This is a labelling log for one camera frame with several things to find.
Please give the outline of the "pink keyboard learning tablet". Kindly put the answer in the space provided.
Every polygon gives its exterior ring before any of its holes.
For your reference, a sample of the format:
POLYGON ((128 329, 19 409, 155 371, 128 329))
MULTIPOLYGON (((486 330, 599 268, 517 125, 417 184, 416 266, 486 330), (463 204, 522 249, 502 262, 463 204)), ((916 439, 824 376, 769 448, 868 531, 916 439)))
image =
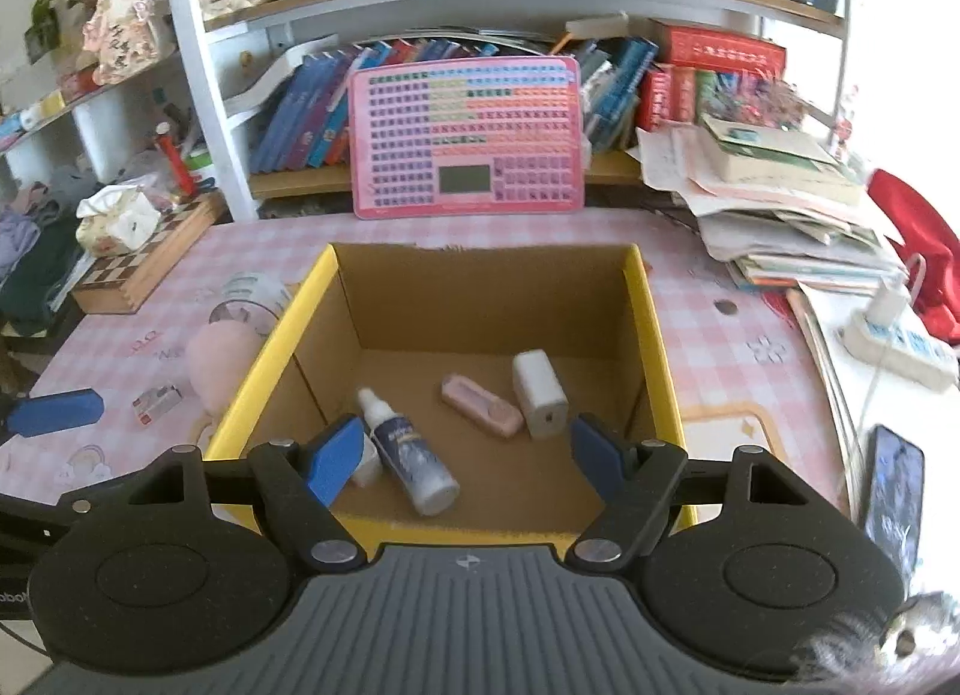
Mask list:
POLYGON ((574 59, 492 56, 361 69, 348 98, 356 217, 584 206, 574 59))

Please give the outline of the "white red small carton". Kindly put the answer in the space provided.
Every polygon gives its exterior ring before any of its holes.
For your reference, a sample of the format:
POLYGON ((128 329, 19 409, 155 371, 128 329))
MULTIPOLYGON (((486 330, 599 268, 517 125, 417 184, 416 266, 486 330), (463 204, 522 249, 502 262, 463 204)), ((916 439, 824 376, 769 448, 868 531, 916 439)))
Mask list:
POLYGON ((184 395, 181 390, 172 383, 153 386, 133 399, 132 409, 135 419, 142 427, 151 427, 156 420, 160 420, 163 415, 179 406, 182 399, 184 395))

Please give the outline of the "white power adapter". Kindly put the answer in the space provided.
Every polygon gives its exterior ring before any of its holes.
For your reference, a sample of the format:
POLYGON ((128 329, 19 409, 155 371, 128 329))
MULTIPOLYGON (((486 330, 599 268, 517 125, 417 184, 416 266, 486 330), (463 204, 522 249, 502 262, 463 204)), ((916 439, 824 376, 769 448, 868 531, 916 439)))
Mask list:
POLYGON ((512 359, 512 387, 534 440, 547 440, 565 430, 568 398, 542 349, 521 352, 512 359))

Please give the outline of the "wooden chess box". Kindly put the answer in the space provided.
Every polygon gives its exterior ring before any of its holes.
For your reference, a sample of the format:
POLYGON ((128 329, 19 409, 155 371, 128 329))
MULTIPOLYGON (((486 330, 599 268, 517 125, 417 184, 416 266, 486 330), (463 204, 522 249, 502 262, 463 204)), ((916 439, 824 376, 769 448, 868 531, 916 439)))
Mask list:
POLYGON ((161 220, 140 250, 101 257, 71 296, 84 314, 137 313, 190 248, 226 212, 220 191, 201 194, 161 220))

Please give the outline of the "dark blue spray bottle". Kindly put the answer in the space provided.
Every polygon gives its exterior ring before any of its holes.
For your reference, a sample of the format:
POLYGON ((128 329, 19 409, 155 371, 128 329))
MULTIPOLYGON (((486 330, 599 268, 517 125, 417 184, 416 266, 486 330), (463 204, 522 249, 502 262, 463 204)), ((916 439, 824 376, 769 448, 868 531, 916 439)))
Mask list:
POLYGON ((359 388, 356 399, 382 461, 400 480, 416 513, 431 518, 447 510, 459 497, 459 482, 409 417, 395 412, 371 388, 359 388))

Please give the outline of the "white bookshelf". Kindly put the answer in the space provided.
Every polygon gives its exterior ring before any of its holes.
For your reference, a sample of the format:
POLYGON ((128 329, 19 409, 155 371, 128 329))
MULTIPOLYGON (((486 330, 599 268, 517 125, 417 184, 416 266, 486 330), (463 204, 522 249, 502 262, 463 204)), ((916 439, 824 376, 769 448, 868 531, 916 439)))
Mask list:
MULTIPOLYGON (((839 82, 835 106, 825 112, 807 103, 823 126, 833 126, 846 69, 848 19, 789 0, 280 0, 233 17, 203 22, 197 0, 169 0, 179 59, 195 113, 210 144, 218 188, 236 220, 257 218, 259 201, 249 186, 247 152, 241 151, 249 113, 229 112, 224 101, 291 48, 305 41, 327 45, 423 34, 427 29, 519 30, 558 40, 568 20, 626 12, 631 32, 644 19, 708 23, 744 34, 763 29, 761 19, 781 20, 835 37, 839 82)), ((2 0, 2 38, 16 35, 23 50, 32 0, 2 0)), ((148 134, 146 73, 117 87, 85 95, 57 118, 44 121, 2 152, 2 175, 29 186, 49 181, 53 168, 84 155, 94 173, 111 179, 148 134)))

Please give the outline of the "yellow cardboard box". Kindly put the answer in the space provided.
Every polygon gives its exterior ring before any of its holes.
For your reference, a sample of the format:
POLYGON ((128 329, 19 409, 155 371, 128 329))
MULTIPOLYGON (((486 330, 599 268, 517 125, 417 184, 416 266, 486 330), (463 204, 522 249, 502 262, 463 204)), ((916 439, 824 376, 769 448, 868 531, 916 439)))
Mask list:
POLYGON ((459 482, 438 516, 395 477, 343 490, 338 521, 366 550, 399 544, 550 544, 601 513, 568 440, 500 438, 441 401, 460 373, 498 396, 512 360, 544 351, 573 412, 631 440, 680 443, 682 417, 638 248, 418 250, 334 243, 265 342, 208 447, 238 458, 274 438, 308 441, 370 388, 407 415, 459 482))

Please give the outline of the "pink pig plush toy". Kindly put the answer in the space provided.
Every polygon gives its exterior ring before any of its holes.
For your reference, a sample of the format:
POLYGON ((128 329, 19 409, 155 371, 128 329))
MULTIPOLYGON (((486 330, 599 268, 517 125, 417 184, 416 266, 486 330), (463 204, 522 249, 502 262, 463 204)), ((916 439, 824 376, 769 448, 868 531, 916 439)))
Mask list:
POLYGON ((221 417, 228 411, 262 346, 251 324, 234 319, 205 324, 187 342, 187 378, 206 412, 221 417))

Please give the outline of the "pile of clothes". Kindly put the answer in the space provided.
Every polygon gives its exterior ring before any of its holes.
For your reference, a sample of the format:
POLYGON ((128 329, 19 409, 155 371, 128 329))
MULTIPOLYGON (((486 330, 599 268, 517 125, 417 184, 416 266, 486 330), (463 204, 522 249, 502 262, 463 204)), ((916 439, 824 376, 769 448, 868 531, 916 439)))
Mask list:
POLYGON ((23 337, 52 328, 85 256, 76 209, 99 183, 91 170, 53 168, 2 206, 2 321, 23 337))

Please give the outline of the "floral tissue pack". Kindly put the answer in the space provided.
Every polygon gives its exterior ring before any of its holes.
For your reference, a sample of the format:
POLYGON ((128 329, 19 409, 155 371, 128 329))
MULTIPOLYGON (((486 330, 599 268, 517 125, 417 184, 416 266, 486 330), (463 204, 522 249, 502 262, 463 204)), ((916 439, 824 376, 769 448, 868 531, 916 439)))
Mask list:
POLYGON ((94 257, 139 251, 155 235, 161 213, 140 186, 106 186, 76 206, 76 241, 94 257))

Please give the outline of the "stack of papers and books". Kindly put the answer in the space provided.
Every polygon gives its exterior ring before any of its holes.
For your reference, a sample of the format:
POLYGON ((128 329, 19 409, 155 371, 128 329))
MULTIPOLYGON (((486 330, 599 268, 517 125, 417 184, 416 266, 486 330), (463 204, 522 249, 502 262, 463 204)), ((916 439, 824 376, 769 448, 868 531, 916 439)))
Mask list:
POLYGON ((636 133, 630 155, 651 190, 695 217, 704 248, 740 284, 871 293, 900 284, 900 230, 867 196, 866 186, 822 157, 789 167, 771 149, 737 146, 731 134, 761 136, 747 124, 710 119, 636 133))

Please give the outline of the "pink checkered table mat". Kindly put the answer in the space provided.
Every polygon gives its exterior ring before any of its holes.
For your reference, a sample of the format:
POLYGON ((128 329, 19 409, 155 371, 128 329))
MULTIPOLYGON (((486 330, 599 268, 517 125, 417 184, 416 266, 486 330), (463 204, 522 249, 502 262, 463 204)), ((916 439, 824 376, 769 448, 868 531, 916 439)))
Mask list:
POLYGON ((149 463, 190 429, 199 412, 181 402, 142 427, 132 402, 179 376, 185 342, 238 272, 301 282, 325 245, 374 243, 420 248, 633 245, 640 248, 656 300, 675 393, 685 417, 700 409, 748 411, 773 425, 791 468, 841 502, 838 445, 822 381, 784 298, 736 289, 700 239, 669 218, 631 209, 569 214, 472 215, 359 220, 350 214, 215 225, 133 314, 88 314, 50 360, 36 394, 93 388, 106 404, 93 427, 2 448, 2 489, 52 503, 86 482, 70 466, 76 451, 104 459, 103 477, 149 463))

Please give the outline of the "row of books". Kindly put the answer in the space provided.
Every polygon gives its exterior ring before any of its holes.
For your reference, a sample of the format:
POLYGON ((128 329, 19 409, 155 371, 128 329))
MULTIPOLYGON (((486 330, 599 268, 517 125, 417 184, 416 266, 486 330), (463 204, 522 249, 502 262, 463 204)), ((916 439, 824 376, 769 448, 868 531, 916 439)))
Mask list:
POLYGON ((334 167, 350 160, 350 113, 376 136, 374 157, 408 172, 438 146, 547 144, 573 118, 592 151, 622 149, 635 128, 692 121, 675 112, 679 71, 732 77, 734 97, 759 112, 786 69, 771 41, 680 27, 662 43, 641 37, 581 37, 547 55, 514 38, 394 38, 308 55, 268 90, 272 112, 252 149, 261 173, 334 167))

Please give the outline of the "small white cube block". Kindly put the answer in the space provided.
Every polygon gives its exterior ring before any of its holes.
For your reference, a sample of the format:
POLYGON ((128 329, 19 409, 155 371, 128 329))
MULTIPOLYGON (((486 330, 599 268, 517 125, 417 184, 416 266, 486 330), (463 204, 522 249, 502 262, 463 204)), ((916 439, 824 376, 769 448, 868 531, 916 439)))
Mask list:
POLYGON ((361 450, 361 456, 359 456, 356 468, 353 469, 350 480, 352 480, 353 486, 366 489, 366 487, 372 486, 381 475, 382 461, 379 451, 377 451, 373 438, 370 435, 363 435, 363 450, 361 450))

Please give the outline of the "white power strip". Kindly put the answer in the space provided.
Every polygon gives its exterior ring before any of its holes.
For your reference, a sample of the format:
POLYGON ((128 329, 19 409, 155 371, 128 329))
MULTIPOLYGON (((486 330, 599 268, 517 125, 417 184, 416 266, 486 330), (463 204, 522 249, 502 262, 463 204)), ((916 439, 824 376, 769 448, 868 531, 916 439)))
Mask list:
POLYGON ((882 280, 869 303, 851 313, 841 342, 857 360, 942 393, 958 383, 957 354, 923 324, 910 326, 909 309, 907 287, 882 280))

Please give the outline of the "red doll figure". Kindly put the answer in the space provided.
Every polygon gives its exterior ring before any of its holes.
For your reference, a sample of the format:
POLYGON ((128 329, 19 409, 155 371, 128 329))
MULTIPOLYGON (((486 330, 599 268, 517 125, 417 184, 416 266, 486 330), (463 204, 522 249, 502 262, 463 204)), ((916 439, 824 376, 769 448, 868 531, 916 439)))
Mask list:
POLYGON ((172 175, 174 175, 174 181, 176 181, 176 186, 178 186, 179 191, 181 191, 185 197, 194 197, 195 194, 197 194, 197 183, 195 183, 194 178, 192 178, 189 170, 185 167, 181 154, 179 154, 179 149, 176 147, 176 144, 174 144, 174 140, 172 140, 171 124, 167 123, 167 121, 161 121, 161 123, 156 124, 155 144, 156 147, 160 149, 161 154, 167 158, 167 163, 171 165, 171 172, 172 175))

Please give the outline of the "black smartphone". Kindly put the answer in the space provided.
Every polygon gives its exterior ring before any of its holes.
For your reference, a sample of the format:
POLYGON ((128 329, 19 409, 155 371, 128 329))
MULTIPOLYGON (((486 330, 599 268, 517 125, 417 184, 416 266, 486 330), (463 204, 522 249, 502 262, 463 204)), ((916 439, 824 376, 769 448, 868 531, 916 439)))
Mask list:
POLYGON ((884 425, 872 432, 871 482, 862 527, 910 586, 923 519, 924 453, 884 425))

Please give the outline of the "pink eraser case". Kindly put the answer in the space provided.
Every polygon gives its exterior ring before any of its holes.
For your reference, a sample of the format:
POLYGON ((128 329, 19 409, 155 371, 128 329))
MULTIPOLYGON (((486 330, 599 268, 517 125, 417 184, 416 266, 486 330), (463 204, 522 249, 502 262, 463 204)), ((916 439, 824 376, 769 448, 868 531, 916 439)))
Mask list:
POLYGON ((449 408, 491 435, 511 438, 523 428, 524 417, 516 406, 485 390, 467 376, 451 373, 441 381, 439 391, 449 408))

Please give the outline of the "clear tape roll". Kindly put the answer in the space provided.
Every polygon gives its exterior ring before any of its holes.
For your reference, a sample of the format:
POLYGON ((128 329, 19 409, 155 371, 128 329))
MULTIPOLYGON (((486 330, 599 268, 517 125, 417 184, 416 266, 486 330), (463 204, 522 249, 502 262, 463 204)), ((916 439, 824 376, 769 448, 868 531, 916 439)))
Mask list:
POLYGON ((239 321, 260 337, 268 337, 290 307, 291 300, 291 290, 274 275, 238 272, 224 282, 208 321, 239 321))

